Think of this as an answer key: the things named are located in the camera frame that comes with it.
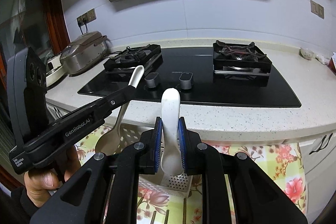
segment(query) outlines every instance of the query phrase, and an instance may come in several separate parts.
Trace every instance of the white tile wall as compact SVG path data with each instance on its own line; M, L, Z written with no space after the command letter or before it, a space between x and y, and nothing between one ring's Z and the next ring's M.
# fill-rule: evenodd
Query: white tile wall
M80 35L76 18L95 8L89 31L115 46L136 42L218 37L267 40L336 51L336 0L314 0L325 19L310 12L310 0L62 0L70 39Z

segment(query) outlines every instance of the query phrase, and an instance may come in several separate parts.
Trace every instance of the black glass cooktop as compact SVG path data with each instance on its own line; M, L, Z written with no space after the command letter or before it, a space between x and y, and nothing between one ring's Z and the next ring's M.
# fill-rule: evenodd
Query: black glass cooktop
M269 78L215 75L212 65L212 47L164 48L162 58L152 70L158 72L160 84L146 87L142 79L135 100L160 102L163 92L176 88L182 104L240 106L240 107L300 107L301 103L285 79L272 65ZM192 72L191 90L183 91L179 77ZM128 85L131 75L108 74L102 71L78 93L105 96Z

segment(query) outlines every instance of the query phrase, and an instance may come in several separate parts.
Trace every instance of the wall switch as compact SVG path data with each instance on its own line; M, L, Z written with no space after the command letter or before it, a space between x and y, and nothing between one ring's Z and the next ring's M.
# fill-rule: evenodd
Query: wall switch
M318 15L320 18L324 19L324 8L320 4L310 0L310 9L311 12L315 15Z

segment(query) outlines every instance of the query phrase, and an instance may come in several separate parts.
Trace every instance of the wooden door frame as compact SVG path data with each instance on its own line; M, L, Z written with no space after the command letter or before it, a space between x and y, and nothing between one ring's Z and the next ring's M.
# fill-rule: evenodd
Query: wooden door frame
M61 0L42 0L44 18L47 24L50 43L54 54L60 53L69 43L69 35L64 20ZM0 79L7 90L7 72L4 60L0 54ZM0 165L0 182L9 190L13 190L22 184L16 180L7 170Z

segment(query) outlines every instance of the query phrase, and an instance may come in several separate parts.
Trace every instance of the floral tablecloth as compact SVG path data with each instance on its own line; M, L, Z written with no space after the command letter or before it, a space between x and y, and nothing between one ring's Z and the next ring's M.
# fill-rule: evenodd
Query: floral tablecloth
M76 144L78 158L83 165L95 153L95 145L101 135L111 130L106 126L97 128ZM219 152L235 155L246 153L286 193L303 212L306 211L306 181L300 147L297 143L267 146L214 146ZM235 224L231 193L230 210ZM194 176L188 198L167 195L139 187L137 223L196 224L202 222L202 180Z

